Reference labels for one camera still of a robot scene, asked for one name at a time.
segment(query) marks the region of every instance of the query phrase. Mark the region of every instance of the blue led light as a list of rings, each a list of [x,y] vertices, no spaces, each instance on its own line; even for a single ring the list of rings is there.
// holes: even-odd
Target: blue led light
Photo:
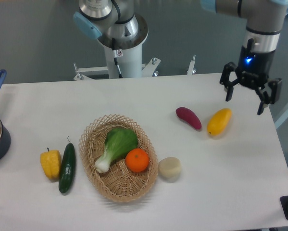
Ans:
[[[245,59],[246,64],[250,64],[250,62],[253,60],[253,58],[247,57]]]

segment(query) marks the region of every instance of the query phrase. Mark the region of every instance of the bok choy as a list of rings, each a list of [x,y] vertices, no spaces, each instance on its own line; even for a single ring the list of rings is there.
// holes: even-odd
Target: bok choy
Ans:
[[[99,173],[105,173],[110,169],[111,162],[125,156],[138,146],[138,137],[128,128],[114,128],[106,135],[104,153],[95,163],[95,169]]]

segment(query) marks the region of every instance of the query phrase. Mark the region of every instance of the wicker basket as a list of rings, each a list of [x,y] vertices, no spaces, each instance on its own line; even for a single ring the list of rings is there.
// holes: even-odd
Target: wicker basket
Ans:
[[[138,147],[145,150],[150,162],[148,168],[134,173],[125,165],[124,159],[111,164],[106,173],[98,173],[95,161],[103,154],[106,134],[113,128],[130,128],[138,137]],[[91,123],[81,136],[80,156],[90,182],[106,198],[115,202],[129,202],[146,194],[158,175],[158,160],[154,148],[143,129],[132,119],[121,115],[105,115]]]

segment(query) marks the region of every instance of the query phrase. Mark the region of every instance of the yellow mango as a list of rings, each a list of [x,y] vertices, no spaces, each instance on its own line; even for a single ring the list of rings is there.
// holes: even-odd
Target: yellow mango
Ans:
[[[225,130],[231,115],[232,111],[229,108],[223,108],[216,112],[208,123],[208,133],[213,136],[221,134]]]
[[[59,177],[61,155],[58,150],[50,150],[40,155],[40,163],[47,178],[54,180]]]

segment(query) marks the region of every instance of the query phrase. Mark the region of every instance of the purple sweet potato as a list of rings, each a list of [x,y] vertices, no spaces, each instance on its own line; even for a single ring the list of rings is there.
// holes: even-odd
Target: purple sweet potato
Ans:
[[[201,129],[200,119],[198,119],[195,113],[190,109],[186,107],[179,107],[176,109],[176,114],[180,119],[190,124],[196,130]]]

